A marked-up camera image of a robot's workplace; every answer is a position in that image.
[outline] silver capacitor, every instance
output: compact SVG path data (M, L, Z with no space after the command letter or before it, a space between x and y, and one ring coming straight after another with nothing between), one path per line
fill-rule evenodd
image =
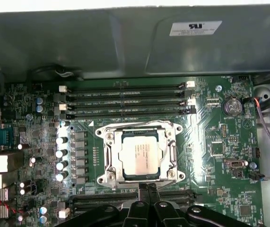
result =
M55 156L57 158L62 158L63 156L65 156L67 154L68 154L68 150L63 149L63 150L57 150L56 153L55 153Z
M63 181L67 176L69 175L69 173L67 171L62 171L59 174L56 175L56 180L61 182Z
M69 164L69 163L68 163L67 161L61 161L61 162L59 162L59 163L56 164L56 169L59 170L59 171L61 171L61 170L63 170L65 167L67 167L68 164Z

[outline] dimm slot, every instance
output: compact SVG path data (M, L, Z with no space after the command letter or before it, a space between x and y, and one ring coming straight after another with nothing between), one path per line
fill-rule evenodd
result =
M74 89L72 93L93 93L93 92L104 92L104 91L135 91L135 90L159 90L159 89L184 89L185 84L180 84L180 85L157 85L157 86L131 86L131 87L105 87L105 88L86 88L86 89Z
M119 99L128 99L128 100L134 100L134 99L170 99L170 98L183 98L184 96L180 93L177 94L170 94L170 95L164 95L163 93L159 95L131 95L131 96L89 96L89 97L70 97L69 100L70 102L75 102L75 101L100 101L100 100L119 100Z
M135 105L135 106L107 106L107 107L74 107L72 108L73 111L94 111L94 110L99 110L99 111L110 111L110 110L136 110L136 109L160 109L160 108L185 108L185 106L181 106L180 104L170 104L170 105Z

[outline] capacitor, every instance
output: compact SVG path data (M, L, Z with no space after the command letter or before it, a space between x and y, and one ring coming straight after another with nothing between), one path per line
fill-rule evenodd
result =
M38 98L36 99L36 103L37 103L37 105L42 105L42 104L45 103L45 101L44 101L41 97L38 97Z
M67 137L58 137L57 139L56 139L56 144L58 144L58 145L60 145L60 144L63 144L63 143L66 143L66 142L68 142L68 138Z
M64 127L64 126L69 126L70 122L69 121L60 121L60 126Z
M42 157L31 157L30 159L31 163L36 163L42 161Z
M12 106L12 103L11 102L4 102L3 106L4 107L9 107L9 106Z
M222 105L223 112L227 116L238 116L243 111L242 103L235 98L231 98L228 100L225 100L225 102Z
M28 114L26 115L26 119L27 119L28 121L31 121L33 118L34 118L34 117L33 117L33 115L32 115L31 113L28 113Z
M20 190L20 194L21 194L21 195L27 194L27 193L29 193L31 190L32 190L32 186L29 185L29 186L27 186L27 187L21 189L21 190Z
M256 169L258 166L257 166L257 164L256 164L255 162L251 162L251 163L249 164L249 167L250 167L251 169Z
M46 214L50 210L50 206L48 204L44 204L40 209L39 212L41 214Z
M44 113L45 108L42 105L38 105L38 106L36 106L36 112L37 113Z
M23 221L24 219L26 219L29 216L30 216L30 213L27 211L27 212L20 214L17 219L18 219L18 221Z
M59 174L56 175L56 180L61 182L63 181L67 176L69 175L69 173L67 171L63 171Z
M49 219L50 219L50 215L48 213L45 213L39 218L39 222L41 224L45 224L48 222Z
M19 184L19 186L21 187L21 188L24 188L24 187L27 187L27 186L29 186L30 184L31 184L31 180L26 180L26 181L23 181L23 182L21 182L20 184Z
M20 144L18 144L17 148L19 150L29 149L30 145L28 143L20 143Z
M65 167L68 166L68 162L67 161L61 161L59 163L57 163L56 165L56 169L58 169L59 171L63 170Z
M62 158L63 156L65 156L67 154L68 154L68 150L63 149L63 150L57 150L56 153L55 153L55 156L57 158Z
M3 97L4 101L11 101L12 100L12 96L4 96Z

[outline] screw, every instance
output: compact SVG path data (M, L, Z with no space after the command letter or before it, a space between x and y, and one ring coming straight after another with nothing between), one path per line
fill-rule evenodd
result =
M114 138L114 135L113 135L112 133L108 133L108 134L106 135L106 138L107 138L108 140L112 140L112 139Z
M108 207L107 209L105 209L105 212L112 212L113 210L113 207Z
M137 203L137 207L144 207L144 203L138 202L138 203Z
M201 212L201 210L200 210L198 207L192 208L192 211L193 211L194 213L200 213L200 212Z
M109 174L107 177L108 179L113 180L115 179L115 174Z
M159 203L160 207L167 207L167 203L166 202L161 202Z
M169 175L170 177L174 177L174 171L173 171L173 170L168 171L168 175Z
M222 91L222 86L221 85L217 85L216 86L216 91L217 92L221 92Z

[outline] pcie slot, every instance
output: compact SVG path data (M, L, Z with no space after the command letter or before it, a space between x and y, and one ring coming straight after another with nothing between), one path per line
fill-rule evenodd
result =
M69 200L75 202L93 202L93 201L118 201L135 199L138 193L115 193L115 194L96 194L96 195L72 195Z
M71 107L72 111L111 111L111 110L125 110L125 111L131 111L131 110L138 110L138 109L159 109L159 108L184 108L184 106L181 106L179 103L177 104L168 104L168 105L163 105L163 104L158 104L158 105L133 105L133 106L112 106L108 105L107 107L87 107L87 106L75 106Z

